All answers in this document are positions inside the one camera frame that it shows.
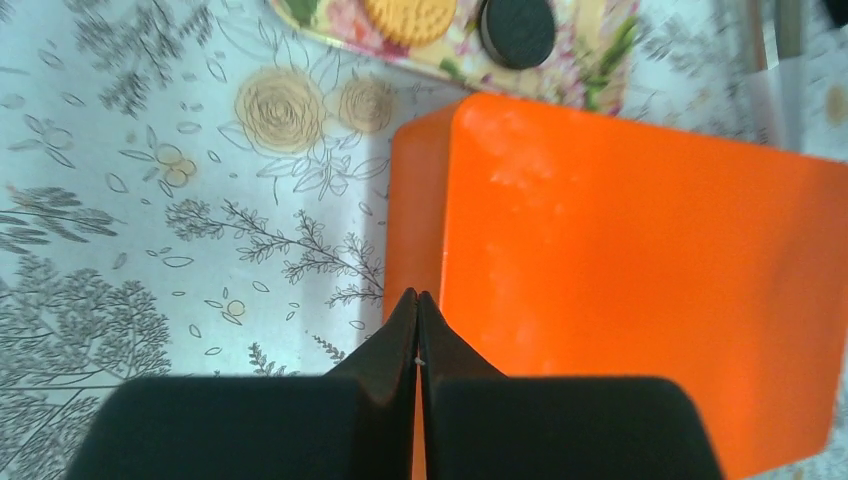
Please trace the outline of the floral cookie tray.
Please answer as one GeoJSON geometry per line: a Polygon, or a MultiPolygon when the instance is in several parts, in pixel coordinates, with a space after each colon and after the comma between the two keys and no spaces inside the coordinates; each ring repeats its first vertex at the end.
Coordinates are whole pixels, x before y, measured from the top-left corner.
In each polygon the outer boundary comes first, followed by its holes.
{"type": "Polygon", "coordinates": [[[638,35],[637,1],[553,1],[556,40],[539,66],[510,70],[484,50],[479,4],[460,1],[439,40],[419,47],[389,43],[360,1],[273,1],[289,25],[315,40],[378,57],[407,70],[475,89],[617,114],[623,104],[638,35]]]}

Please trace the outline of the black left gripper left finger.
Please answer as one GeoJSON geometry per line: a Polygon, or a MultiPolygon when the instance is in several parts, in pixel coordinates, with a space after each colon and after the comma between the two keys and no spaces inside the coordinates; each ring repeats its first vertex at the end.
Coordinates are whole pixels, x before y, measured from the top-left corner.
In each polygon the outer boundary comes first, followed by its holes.
{"type": "Polygon", "coordinates": [[[144,377],[110,395],[70,479],[407,479],[417,293],[320,376],[144,377]]]}

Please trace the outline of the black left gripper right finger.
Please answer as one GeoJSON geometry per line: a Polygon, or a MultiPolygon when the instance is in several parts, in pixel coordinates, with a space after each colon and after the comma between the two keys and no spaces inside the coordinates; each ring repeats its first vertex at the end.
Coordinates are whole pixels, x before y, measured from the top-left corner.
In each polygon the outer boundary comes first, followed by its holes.
{"type": "Polygon", "coordinates": [[[654,376],[508,376],[417,307],[430,479],[719,479],[699,413],[654,376]]]}

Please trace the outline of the orange box lid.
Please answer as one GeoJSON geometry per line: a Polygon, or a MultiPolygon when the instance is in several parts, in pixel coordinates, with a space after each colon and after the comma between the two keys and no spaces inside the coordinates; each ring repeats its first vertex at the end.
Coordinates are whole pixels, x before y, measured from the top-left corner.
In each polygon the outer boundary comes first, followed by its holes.
{"type": "Polygon", "coordinates": [[[835,435],[847,167],[474,94],[391,142],[386,302],[410,287],[504,373],[675,381],[745,478],[835,435]]]}

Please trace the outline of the floral table mat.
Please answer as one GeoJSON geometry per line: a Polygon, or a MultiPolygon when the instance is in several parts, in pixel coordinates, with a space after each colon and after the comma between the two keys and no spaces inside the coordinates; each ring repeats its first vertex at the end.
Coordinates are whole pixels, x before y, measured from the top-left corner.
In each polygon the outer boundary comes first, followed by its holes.
{"type": "MultiPolygon", "coordinates": [[[[846,165],[847,43],[817,2],[800,102],[773,3],[637,1],[615,114],[475,90],[313,39],[273,1],[1,5],[1,475],[61,479],[144,377],[320,376],[391,315],[391,142],[474,94],[846,165]]],[[[834,437],[768,479],[847,475],[834,437]]]]}

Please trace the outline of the black sandwich cookie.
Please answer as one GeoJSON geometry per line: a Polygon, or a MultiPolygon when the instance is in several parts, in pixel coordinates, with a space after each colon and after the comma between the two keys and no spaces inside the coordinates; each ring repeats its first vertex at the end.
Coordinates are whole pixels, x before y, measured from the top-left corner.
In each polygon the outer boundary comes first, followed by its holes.
{"type": "Polygon", "coordinates": [[[555,15],[545,0],[487,0],[479,9],[478,31],[483,49],[497,65],[526,70],[551,55],[555,15]]]}

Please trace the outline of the round dotted yellow biscuit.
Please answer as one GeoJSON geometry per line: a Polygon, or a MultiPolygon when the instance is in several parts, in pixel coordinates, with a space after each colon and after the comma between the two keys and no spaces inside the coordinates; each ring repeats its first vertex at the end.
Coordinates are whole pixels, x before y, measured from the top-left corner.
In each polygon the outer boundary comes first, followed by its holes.
{"type": "Polygon", "coordinates": [[[363,6],[377,31],[403,47],[426,46],[439,40],[451,26],[456,0],[364,0],[363,6]]]}

